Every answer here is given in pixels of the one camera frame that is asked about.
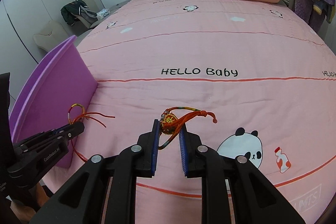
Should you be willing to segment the left hand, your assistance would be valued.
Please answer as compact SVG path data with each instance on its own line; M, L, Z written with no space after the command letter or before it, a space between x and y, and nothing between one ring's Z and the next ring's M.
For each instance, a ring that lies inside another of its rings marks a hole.
M37 211L50 199L40 183L29 190L11 194L10 198L10 207L21 223L29 223Z

